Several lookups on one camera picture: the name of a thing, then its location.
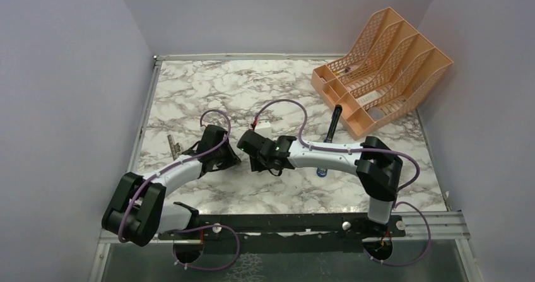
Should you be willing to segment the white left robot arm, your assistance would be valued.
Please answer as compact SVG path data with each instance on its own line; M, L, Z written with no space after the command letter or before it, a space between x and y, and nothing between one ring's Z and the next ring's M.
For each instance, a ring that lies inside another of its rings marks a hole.
M165 206L165 198L188 182L240 162L230 146L227 130L208 125L198 142L159 171L147 177L125 173L104 212L101 226L121 242L140 247L156 234L171 230L191 238L198 230L198 210L184 203Z

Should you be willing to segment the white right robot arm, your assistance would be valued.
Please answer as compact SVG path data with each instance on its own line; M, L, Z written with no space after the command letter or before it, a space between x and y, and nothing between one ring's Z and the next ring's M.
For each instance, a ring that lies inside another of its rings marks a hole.
M353 144L302 141L294 136L273 141L248 130L237 147L249 155L253 172L325 168L357 176L370 198L365 230L379 236L389 228L403 161L379 138L368 136L364 142Z

